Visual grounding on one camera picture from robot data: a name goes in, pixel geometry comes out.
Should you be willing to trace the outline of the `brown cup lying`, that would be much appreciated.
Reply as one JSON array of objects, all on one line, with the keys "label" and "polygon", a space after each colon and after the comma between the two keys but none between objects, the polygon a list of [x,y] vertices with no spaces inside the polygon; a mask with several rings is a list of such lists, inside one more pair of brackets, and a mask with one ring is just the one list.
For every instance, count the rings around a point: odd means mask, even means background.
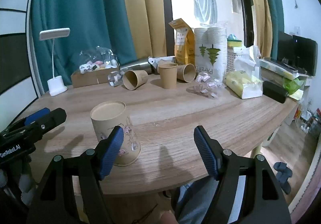
[{"label": "brown cup lying", "polygon": [[195,66],[191,63],[179,65],[177,67],[177,79],[184,81],[186,83],[190,83],[195,79],[196,70]]},{"label": "brown cup lying", "polygon": [[127,71],[123,76],[123,84],[128,90],[135,90],[147,83],[148,73],[144,70]]}]

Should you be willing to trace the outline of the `brown cup at back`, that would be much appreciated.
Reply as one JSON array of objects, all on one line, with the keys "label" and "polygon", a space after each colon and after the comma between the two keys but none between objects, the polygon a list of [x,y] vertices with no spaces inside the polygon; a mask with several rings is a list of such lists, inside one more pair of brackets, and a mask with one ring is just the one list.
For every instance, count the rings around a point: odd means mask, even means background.
[{"label": "brown cup at back", "polygon": [[171,63],[171,61],[169,60],[159,60],[158,63],[157,63],[157,73],[159,74],[160,73],[160,67],[164,64],[168,64],[168,63]]}]

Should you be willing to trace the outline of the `brown cardboard box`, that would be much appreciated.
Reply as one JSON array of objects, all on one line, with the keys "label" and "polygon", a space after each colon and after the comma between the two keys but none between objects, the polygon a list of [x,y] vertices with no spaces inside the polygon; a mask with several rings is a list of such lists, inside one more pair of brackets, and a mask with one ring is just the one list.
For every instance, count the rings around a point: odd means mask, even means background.
[{"label": "brown cardboard box", "polygon": [[107,68],[97,71],[81,73],[77,70],[71,75],[71,81],[74,88],[104,84],[108,82],[108,75],[112,72],[118,72],[118,68]]}]

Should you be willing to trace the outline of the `clear bag of toys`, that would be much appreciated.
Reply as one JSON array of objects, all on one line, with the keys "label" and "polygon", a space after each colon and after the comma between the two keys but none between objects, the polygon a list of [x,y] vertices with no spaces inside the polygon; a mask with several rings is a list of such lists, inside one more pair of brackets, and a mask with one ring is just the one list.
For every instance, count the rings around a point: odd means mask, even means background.
[{"label": "clear bag of toys", "polygon": [[118,67],[118,57],[109,48],[97,46],[95,49],[82,50],[79,53],[79,71],[81,74]]}]

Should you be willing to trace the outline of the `black glasses case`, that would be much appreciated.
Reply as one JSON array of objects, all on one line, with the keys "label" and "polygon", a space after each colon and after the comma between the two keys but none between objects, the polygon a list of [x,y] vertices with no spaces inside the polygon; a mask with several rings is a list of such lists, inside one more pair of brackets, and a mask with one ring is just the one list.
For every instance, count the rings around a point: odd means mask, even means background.
[{"label": "black glasses case", "polygon": [[288,91],[270,81],[264,81],[263,95],[283,104],[288,96]]}]

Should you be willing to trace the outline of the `green plastic bag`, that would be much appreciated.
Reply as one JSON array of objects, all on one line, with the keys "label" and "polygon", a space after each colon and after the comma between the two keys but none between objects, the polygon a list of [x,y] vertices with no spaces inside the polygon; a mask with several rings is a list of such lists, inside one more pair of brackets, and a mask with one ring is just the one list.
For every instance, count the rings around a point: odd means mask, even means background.
[{"label": "green plastic bag", "polygon": [[304,85],[304,80],[299,80],[295,78],[294,80],[287,79],[283,77],[282,86],[288,92],[288,95],[294,94],[298,89]]}]

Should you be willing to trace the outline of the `teal curtain left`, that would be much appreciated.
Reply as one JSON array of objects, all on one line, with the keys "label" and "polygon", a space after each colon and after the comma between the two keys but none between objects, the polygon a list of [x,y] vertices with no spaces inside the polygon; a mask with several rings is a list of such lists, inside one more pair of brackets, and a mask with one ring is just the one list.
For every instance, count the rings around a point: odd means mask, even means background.
[{"label": "teal curtain left", "polygon": [[120,64],[137,59],[125,0],[31,0],[30,22],[45,91],[52,76],[71,84],[82,50],[109,48]]}]

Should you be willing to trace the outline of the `teal curtain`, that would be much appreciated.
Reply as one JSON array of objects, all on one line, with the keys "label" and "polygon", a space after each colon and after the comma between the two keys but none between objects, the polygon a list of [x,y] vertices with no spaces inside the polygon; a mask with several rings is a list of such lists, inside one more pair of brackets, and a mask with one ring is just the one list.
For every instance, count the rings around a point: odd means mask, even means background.
[{"label": "teal curtain", "polygon": [[125,0],[31,0],[30,22],[45,91],[52,76],[71,84],[82,50],[109,48],[120,64],[137,59]]},{"label": "teal curtain", "polygon": [[282,0],[268,0],[271,16],[273,41],[270,57],[277,59],[278,54],[278,33],[284,32],[284,14]]}]

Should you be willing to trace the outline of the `stack of books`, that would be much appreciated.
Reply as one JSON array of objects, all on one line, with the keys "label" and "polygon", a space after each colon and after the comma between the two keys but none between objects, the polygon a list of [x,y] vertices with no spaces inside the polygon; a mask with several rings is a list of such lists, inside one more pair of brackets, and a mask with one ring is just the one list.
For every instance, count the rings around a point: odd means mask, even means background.
[{"label": "stack of books", "polygon": [[300,77],[296,71],[290,71],[270,60],[260,59],[261,77],[263,80],[282,85],[284,79],[290,81]]}]

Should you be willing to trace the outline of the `black monitor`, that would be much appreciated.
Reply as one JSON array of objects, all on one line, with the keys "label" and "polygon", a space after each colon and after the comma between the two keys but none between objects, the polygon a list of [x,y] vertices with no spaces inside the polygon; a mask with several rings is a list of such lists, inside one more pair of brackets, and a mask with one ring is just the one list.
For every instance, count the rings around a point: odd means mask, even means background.
[{"label": "black monitor", "polygon": [[286,63],[306,73],[315,76],[317,70],[318,44],[316,41],[278,32],[277,60]]}]

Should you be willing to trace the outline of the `yellow paper bag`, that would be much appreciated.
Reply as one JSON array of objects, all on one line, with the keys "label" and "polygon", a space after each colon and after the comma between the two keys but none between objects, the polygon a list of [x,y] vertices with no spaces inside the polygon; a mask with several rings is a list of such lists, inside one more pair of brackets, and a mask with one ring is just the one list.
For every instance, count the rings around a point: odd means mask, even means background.
[{"label": "yellow paper bag", "polygon": [[175,58],[179,65],[195,64],[195,38],[192,28],[182,19],[172,20],[169,25],[175,30]]}]

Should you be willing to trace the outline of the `mustard curtain left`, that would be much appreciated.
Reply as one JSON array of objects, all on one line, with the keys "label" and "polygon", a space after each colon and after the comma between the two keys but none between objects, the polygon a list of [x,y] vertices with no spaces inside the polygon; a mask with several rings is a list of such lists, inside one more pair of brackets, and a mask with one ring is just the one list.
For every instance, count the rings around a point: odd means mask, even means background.
[{"label": "mustard curtain left", "polygon": [[164,0],[125,0],[137,58],[167,55]]}]

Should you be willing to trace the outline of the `mustard curtain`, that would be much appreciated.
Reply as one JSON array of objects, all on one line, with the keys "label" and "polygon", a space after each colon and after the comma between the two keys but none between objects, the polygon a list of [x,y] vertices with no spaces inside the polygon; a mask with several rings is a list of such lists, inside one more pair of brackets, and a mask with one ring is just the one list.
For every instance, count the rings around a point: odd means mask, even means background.
[{"label": "mustard curtain", "polygon": [[270,57],[273,44],[273,28],[268,0],[252,0],[254,5],[254,43],[261,57]]},{"label": "mustard curtain", "polygon": [[164,0],[125,0],[137,58],[167,55]]}]

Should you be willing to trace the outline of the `mustard curtain right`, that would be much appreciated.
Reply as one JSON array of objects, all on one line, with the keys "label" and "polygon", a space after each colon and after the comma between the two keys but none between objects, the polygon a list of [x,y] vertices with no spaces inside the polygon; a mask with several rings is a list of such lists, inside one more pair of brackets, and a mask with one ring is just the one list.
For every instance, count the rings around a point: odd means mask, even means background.
[{"label": "mustard curtain right", "polygon": [[268,0],[252,0],[254,5],[254,43],[261,57],[270,57],[273,44],[273,28]]}]

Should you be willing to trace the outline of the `hanging blue towel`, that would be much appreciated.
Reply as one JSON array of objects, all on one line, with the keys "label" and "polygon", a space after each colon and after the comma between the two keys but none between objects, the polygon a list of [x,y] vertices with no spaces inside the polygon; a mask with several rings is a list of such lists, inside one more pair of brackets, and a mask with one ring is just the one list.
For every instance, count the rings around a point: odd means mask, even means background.
[{"label": "hanging blue towel", "polygon": [[214,25],[218,18],[216,0],[194,0],[194,16],[201,24]]}]

